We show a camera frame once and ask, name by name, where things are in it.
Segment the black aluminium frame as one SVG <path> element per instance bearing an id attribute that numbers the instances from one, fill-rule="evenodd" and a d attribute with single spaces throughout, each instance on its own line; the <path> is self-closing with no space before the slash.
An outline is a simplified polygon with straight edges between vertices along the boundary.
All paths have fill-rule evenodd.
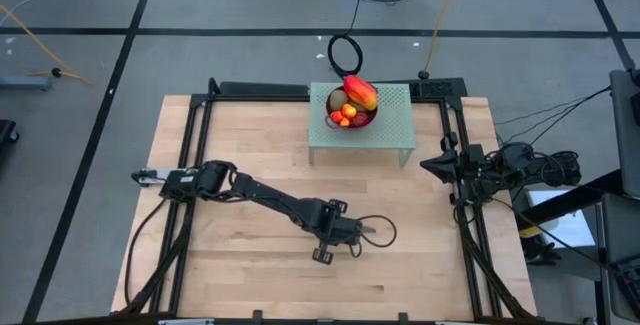
<path id="1" fill-rule="evenodd" d="M 412 108 L 416 148 L 404 167 L 396 150 L 320 149 L 309 164 L 306 102 L 240 102 L 204 95 L 164 98 L 148 163 L 191 166 L 221 159 L 296 197 L 340 199 L 376 229 L 353 258 L 337 247 L 331 265 L 312 259 L 316 238 L 286 217 L 242 202 L 198 201 L 184 261 L 168 270 L 160 310 L 182 317 L 268 321 L 466 321 L 491 314 L 485 279 L 471 296 L 450 187 L 421 169 L 436 156 L 439 108 Z"/>

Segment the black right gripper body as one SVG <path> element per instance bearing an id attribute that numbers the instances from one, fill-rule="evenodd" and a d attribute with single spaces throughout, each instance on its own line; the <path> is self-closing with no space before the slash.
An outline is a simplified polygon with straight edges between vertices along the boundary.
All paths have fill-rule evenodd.
<path id="1" fill-rule="evenodd" d="M 481 144 L 469 144 L 458 152 L 455 146 L 458 137 L 455 132 L 447 132 L 441 140 L 443 155 L 441 163 L 445 170 L 445 183 L 451 183 L 453 192 L 450 195 L 452 204 L 473 202 L 470 185 L 479 178 L 481 165 L 485 162 L 484 149 Z"/>

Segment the mint green perforated shelf riser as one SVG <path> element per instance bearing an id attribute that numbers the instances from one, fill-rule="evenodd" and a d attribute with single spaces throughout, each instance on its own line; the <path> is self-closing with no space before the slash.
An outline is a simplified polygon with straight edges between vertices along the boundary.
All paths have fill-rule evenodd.
<path id="1" fill-rule="evenodd" d="M 397 150 L 404 167 L 416 148 L 413 112 L 407 84 L 374 84 L 378 107 L 374 118 L 361 128 L 341 127 L 329 117 L 327 101 L 338 83 L 310 86 L 309 164 L 320 149 Z"/>

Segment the red yellow mango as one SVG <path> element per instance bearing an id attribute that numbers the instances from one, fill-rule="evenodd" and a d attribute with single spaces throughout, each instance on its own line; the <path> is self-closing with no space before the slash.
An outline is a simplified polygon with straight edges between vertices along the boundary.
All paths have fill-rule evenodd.
<path id="1" fill-rule="evenodd" d="M 347 75 L 343 79 L 343 88 L 347 96 L 367 111 L 376 110 L 378 107 L 378 92 L 367 81 L 356 75 Z"/>

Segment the grey cart base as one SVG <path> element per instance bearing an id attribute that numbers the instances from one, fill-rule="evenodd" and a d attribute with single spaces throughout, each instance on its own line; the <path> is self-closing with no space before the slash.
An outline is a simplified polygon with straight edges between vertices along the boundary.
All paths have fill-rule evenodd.
<path id="1" fill-rule="evenodd" d="M 0 89 L 48 91 L 51 83 L 48 78 L 29 76 L 0 76 Z"/>

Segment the grey equipment cabinet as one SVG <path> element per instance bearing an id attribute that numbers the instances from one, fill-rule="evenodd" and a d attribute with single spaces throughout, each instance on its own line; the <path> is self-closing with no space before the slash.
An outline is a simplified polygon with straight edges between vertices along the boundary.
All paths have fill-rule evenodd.
<path id="1" fill-rule="evenodd" d="M 609 73 L 622 185 L 640 198 L 640 86 L 627 71 Z"/>

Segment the purple colander bowl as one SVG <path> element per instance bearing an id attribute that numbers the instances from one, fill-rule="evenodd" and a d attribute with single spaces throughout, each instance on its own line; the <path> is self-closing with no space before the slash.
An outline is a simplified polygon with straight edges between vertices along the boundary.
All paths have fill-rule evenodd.
<path id="1" fill-rule="evenodd" d="M 378 114 L 377 97 L 371 105 L 365 106 L 343 86 L 332 89 L 326 96 L 325 119 L 331 128 L 361 129 L 371 124 Z"/>

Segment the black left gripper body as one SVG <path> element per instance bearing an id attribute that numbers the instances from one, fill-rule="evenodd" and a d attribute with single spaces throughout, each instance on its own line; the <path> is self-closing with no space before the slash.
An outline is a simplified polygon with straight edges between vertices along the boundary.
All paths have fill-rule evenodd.
<path id="1" fill-rule="evenodd" d="M 311 229 L 319 239 L 319 245 L 314 249 L 312 259 L 330 265 L 333 254 L 328 247 L 340 244 L 357 245 L 362 235 L 363 224 L 360 220 L 343 216 L 348 204 L 341 200 L 320 200 L 317 206 L 318 210 L 311 218 Z"/>

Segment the silver arm base bracket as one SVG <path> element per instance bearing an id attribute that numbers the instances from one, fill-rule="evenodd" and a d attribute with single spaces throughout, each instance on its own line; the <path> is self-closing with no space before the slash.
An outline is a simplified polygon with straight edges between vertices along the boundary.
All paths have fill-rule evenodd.
<path id="1" fill-rule="evenodd" d="M 170 172 L 171 169 L 143 168 L 137 172 L 132 173 L 131 178 L 140 186 L 146 187 L 149 185 L 165 183 Z"/>

